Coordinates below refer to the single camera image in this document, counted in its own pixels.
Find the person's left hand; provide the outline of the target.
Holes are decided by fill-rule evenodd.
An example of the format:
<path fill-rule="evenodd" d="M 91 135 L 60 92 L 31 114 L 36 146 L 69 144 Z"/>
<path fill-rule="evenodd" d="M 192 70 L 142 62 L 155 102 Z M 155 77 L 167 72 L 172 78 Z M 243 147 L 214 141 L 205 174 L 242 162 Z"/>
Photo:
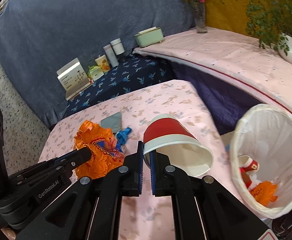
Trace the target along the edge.
<path fill-rule="evenodd" d="M 15 240 L 17 237 L 17 234 L 11 228 L 5 227 L 1 231 L 9 240 Z"/>

